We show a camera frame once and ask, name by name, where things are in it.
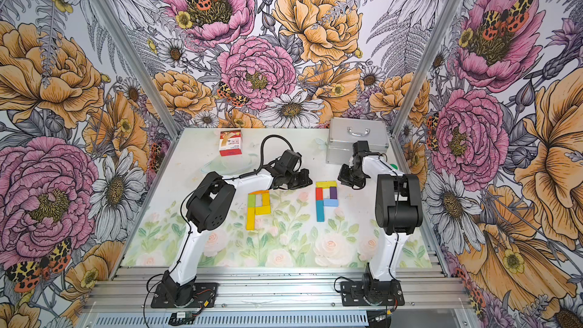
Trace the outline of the purple block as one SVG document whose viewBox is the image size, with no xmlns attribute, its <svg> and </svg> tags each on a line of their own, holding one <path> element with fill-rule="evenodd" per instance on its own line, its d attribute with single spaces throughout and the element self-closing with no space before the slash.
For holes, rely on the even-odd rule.
<svg viewBox="0 0 583 328">
<path fill-rule="evenodd" d="M 329 198 L 331 200 L 337 200 L 338 199 L 337 187 L 330 187 L 329 188 Z"/>
</svg>

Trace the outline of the yellow-green block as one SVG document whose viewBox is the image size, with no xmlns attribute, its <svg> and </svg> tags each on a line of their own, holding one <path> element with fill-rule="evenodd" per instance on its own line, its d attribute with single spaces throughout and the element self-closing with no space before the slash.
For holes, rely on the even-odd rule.
<svg viewBox="0 0 583 328">
<path fill-rule="evenodd" d="M 322 189 L 326 189 L 326 188 L 336 188 L 337 187 L 337 183 L 336 183 L 336 181 L 331 181 L 331 182 L 317 182 L 316 183 L 316 187 L 317 188 L 322 188 Z"/>
</svg>

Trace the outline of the red block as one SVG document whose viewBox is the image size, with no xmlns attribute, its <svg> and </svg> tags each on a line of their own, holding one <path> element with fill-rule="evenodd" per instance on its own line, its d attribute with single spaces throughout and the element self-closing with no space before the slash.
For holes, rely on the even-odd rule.
<svg viewBox="0 0 583 328">
<path fill-rule="evenodd" d="M 316 201 L 323 201 L 323 188 L 316 187 L 315 191 Z"/>
</svg>

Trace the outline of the short yellow block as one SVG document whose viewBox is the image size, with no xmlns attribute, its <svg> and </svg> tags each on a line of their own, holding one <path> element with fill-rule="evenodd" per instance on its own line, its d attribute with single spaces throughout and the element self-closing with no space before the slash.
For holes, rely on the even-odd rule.
<svg viewBox="0 0 583 328">
<path fill-rule="evenodd" d="M 270 194 L 269 193 L 262 194 L 262 206 L 263 207 L 270 206 Z"/>
</svg>

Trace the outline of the orange long block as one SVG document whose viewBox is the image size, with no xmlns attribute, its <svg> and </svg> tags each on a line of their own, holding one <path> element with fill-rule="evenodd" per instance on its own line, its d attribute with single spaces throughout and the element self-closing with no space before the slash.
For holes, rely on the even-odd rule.
<svg viewBox="0 0 583 328">
<path fill-rule="evenodd" d="M 269 194 L 269 190 L 264 190 L 264 191 L 254 191 L 249 193 L 249 195 L 263 195 L 263 194 Z"/>
</svg>

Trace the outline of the light blue block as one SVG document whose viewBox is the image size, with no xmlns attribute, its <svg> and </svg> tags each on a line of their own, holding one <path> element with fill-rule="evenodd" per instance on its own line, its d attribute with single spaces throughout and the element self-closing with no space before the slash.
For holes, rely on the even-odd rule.
<svg viewBox="0 0 583 328">
<path fill-rule="evenodd" d="M 323 201 L 323 206 L 325 206 L 325 207 L 338 207 L 339 201 L 337 199 L 325 199 Z"/>
</svg>

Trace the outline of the teal block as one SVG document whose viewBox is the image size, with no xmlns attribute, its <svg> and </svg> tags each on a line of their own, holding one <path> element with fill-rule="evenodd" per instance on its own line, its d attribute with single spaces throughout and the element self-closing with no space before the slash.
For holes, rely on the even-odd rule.
<svg viewBox="0 0 583 328">
<path fill-rule="evenodd" d="M 317 222 L 325 221 L 324 203 L 322 200 L 316 200 Z"/>
</svg>

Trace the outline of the green block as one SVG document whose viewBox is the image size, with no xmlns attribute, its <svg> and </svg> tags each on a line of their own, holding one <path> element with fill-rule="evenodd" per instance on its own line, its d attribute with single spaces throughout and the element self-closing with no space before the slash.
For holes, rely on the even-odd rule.
<svg viewBox="0 0 583 328">
<path fill-rule="evenodd" d="M 256 207 L 256 195 L 255 194 L 249 194 L 247 196 L 247 208 L 248 209 L 254 209 Z"/>
</svg>

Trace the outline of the long yellow block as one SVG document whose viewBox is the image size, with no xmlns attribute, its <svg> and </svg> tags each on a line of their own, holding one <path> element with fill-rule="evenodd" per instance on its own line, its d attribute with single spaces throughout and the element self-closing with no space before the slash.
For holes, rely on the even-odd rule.
<svg viewBox="0 0 583 328">
<path fill-rule="evenodd" d="M 247 208 L 247 222 L 246 222 L 246 229 L 247 231 L 255 230 L 255 207 Z"/>
</svg>

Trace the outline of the yellow block crosswise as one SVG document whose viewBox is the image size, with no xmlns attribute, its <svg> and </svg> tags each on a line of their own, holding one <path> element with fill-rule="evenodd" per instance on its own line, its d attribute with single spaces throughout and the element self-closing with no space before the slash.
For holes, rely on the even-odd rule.
<svg viewBox="0 0 583 328">
<path fill-rule="evenodd" d="M 271 206 L 255 207 L 254 209 L 256 216 L 271 214 Z"/>
</svg>

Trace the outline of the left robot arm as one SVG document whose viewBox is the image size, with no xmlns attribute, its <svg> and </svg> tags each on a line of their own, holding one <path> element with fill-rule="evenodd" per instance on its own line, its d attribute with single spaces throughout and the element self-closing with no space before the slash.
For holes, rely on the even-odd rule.
<svg viewBox="0 0 583 328">
<path fill-rule="evenodd" d="M 274 168 L 267 168 L 236 177 L 208 173 L 185 198 L 188 232 L 176 260 L 158 285 L 158 299 L 177 308 L 193 302 L 197 267 L 205 245 L 210 233 L 224 223 L 236 197 L 277 188 L 297 190 L 312 184 L 308 169 L 278 172 Z"/>
</svg>

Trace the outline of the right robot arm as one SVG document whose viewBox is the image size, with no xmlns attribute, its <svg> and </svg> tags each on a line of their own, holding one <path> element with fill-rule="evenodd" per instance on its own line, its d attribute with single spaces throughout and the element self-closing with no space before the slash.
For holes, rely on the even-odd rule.
<svg viewBox="0 0 583 328">
<path fill-rule="evenodd" d="M 410 235 L 423 223 L 421 187 L 417 176 L 405 174 L 379 155 L 354 157 L 339 172 L 343 185 L 362 190 L 366 181 L 376 183 L 374 214 L 382 230 L 377 251 L 365 267 L 361 281 L 345 280 L 338 293 L 343 306 L 398 308 L 405 304 L 396 276 L 398 259 Z"/>
</svg>

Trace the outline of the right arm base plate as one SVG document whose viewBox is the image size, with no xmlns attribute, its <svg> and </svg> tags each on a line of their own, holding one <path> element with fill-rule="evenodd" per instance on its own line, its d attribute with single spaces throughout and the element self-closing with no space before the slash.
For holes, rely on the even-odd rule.
<svg viewBox="0 0 583 328">
<path fill-rule="evenodd" d="M 340 283 L 339 293 L 345 307 L 398 308 L 405 305 L 401 284 L 396 279 L 372 282 L 344 281 Z"/>
</svg>

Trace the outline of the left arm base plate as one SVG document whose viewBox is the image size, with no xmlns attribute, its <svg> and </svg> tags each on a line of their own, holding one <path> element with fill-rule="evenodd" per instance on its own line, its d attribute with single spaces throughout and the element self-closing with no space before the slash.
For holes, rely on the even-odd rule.
<svg viewBox="0 0 583 328">
<path fill-rule="evenodd" d="M 213 308 L 219 284 L 215 282 L 193 282 L 171 287 L 170 283 L 160 283 L 155 290 L 151 308 Z"/>
</svg>

